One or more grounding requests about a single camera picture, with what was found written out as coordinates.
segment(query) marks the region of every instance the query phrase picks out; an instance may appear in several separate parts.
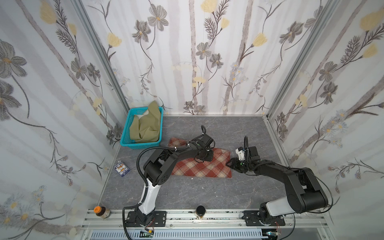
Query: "olive green fabric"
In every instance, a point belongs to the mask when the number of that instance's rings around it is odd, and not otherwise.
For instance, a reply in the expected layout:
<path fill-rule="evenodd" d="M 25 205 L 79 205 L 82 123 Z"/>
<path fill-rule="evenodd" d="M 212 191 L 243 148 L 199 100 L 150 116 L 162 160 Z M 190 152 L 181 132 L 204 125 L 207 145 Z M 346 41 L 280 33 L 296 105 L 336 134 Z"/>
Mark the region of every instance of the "olive green fabric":
<path fill-rule="evenodd" d="M 157 142 L 160 135 L 161 113 L 157 103 L 151 102 L 148 106 L 148 114 L 140 119 L 133 116 L 133 122 L 129 127 L 129 137 L 137 143 Z"/>

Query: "blue plastic basket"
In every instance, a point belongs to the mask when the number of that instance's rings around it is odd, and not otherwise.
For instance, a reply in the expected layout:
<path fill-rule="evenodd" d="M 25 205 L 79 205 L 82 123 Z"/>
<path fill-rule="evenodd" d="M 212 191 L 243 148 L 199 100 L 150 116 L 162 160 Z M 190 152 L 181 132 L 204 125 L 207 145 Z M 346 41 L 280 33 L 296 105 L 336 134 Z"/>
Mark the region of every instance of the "blue plastic basket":
<path fill-rule="evenodd" d="M 128 112 L 127 121 L 125 122 L 124 130 L 121 135 L 120 145 L 124 147 L 129 147 L 132 149 L 143 149 L 143 148 L 149 148 L 149 147 L 156 147 L 160 145 L 161 142 L 161 134 L 163 129 L 163 112 L 164 109 L 162 107 L 159 107 L 160 113 L 161 113 L 161 119 L 160 119 L 160 135 L 159 140 L 157 142 L 144 142 L 144 143 L 135 143 L 134 140 L 131 140 L 129 137 L 129 127 L 131 126 L 133 122 L 133 116 L 134 115 L 141 115 L 145 111 L 147 111 L 148 107 L 142 107 L 142 108 L 132 108 Z"/>

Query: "wall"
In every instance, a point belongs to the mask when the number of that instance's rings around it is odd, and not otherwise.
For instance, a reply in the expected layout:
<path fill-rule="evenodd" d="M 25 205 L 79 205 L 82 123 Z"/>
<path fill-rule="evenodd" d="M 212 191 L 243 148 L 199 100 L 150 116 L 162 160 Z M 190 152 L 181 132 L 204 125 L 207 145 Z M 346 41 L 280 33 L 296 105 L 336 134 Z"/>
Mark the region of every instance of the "wall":
<path fill-rule="evenodd" d="M 1 1 L 0 22 L 1 237 L 79 237 L 126 114 L 69 1 Z"/>
<path fill-rule="evenodd" d="M 265 114 L 326 3 L 82 2 L 128 104 L 188 115 Z"/>
<path fill-rule="evenodd" d="M 325 217 L 339 240 L 384 233 L 383 7 L 341 1 L 270 116 L 292 165 L 312 168 L 332 190 Z"/>

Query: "red plaid fabric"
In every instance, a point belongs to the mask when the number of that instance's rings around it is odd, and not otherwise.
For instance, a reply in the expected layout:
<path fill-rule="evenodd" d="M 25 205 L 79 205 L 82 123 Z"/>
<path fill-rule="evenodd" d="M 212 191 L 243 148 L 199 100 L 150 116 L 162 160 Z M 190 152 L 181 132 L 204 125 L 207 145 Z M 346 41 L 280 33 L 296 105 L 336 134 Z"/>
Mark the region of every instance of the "red plaid fabric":
<path fill-rule="evenodd" d="M 172 137 L 169 147 L 186 145 L 187 141 Z M 232 178 L 231 169 L 225 165 L 230 159 L 230 151 L 214 148 L 214 157 L 211 162 L 197 163 L 193 158 L 178 162 L 172 175 L 189 177 L 226 177 Z"/>

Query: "table surface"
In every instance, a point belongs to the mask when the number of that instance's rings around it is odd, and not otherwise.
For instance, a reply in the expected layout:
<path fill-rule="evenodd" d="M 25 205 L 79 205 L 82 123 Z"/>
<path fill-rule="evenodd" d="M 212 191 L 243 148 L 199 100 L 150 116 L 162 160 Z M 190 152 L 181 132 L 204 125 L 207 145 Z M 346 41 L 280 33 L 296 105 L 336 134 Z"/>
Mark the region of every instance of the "table surface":
<path fill-rule="evenodd" d="M 207 129 L 216 147 L 231 151 L 243 145 L 248 136 L 249 146 L 256 146 L 261 159 L 280 163 L 276 149 L 262 117 L 164 117 L 161 145 L 167 146 L 171 137 L 192 139 L 201 134 L 201 125 Z M 112 169 L 100 204 L 110 209 L 122 209 L 139 202 L 144 181 L 136 169 L 136 158 L 142 149 L 121 147 L 116 161 L 123 161 L 131 171 L 121 177 Z M 149 153 L 144 154 L 141 166 Z M 285 196 L 282 183 L 265 176 L 248 176 L 232 170 L 232 178 L 187 177 L 172 175 L 160 188 L 157 209 L 251 209 L 263 202 Z"/>

